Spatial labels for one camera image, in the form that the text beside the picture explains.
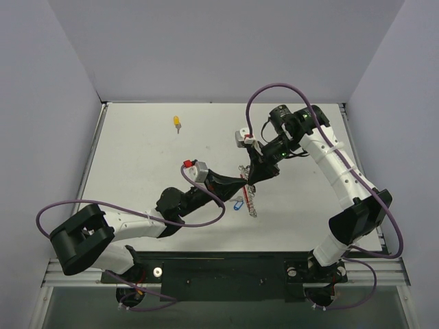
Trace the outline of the blue tagged key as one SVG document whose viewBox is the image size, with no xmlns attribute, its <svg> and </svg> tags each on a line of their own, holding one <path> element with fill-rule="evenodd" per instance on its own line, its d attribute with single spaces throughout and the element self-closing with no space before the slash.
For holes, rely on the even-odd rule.
<svg viewBox="0 0 439 329">
<path fill-rule="evenodd" d="M 230 202 L 233 203 L 233 210 L 239 211 L 244 204 L 244 198 L 242 196 L 237 196 L 230 199 Z"/>
</svg>

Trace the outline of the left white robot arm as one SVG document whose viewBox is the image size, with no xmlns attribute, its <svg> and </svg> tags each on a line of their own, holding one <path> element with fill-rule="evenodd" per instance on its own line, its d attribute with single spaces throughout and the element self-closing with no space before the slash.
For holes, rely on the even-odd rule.
<svg viewBox="0 0 439 329">
<path fill-rule="evenodd" d="M 162 239 L 187 227 L 184 217 L 209 202 L 220 208 L 246 185 L 243 178 L 218 175 L 208 170 L 201 185 L 192 183 L 187 192 L 166 188 L 149 212 L 111 206 L 102 210 L 101 202 L 92 202 L 68 218 L 49 235 L 52 247 L 66 276 L 90 267 L 109 270 L 126 282 L 134 282 L 141 274 L 136 252 L 117 241 L 134 238 Z"/>
</svg>

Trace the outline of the red handled keyring holder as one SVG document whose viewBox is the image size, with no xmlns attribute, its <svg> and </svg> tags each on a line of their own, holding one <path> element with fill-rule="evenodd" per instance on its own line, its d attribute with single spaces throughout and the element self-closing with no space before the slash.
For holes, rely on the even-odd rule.
<svg viewBox="0 0 439 329">
<path fill-rule="evenodd" d="M 238 167 L 240 171 L 241 178 L 247 180 L 250 174 L 250 166 L 239 165 Z M 257 211 L 254 207 L 254 196 L 256 193 L 256 188 L 253 185 L 245 185 L 243 187 L 244 200 L 248 209 L 248 213 L 251 217 L 257 218 Z"/>
</svg>

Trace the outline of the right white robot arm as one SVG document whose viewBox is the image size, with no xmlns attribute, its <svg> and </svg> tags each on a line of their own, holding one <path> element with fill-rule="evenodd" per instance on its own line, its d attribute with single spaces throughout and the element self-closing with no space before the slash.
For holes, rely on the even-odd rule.
<svg viewBox="0 0 439 329">
<path fill-rule="evenodd" d="M 329 235 L 312 250 L 306 264 L 308 276 L 322 280 L 354 243 L 381 225 L 392 196 L 363 177 L 318 106 L 295 112 L 278 106 L 269 113 L 268 121 L 277 136 L 266 144 L 252 137 L 246 127 L 235 133 L 237 146 L 246 149 L 250 157 L 248 184 L 276 177 L 280 173 L 278 163 L 302 149 L 318 165 L 342 208 L 329 219 Z"/>
</svg>

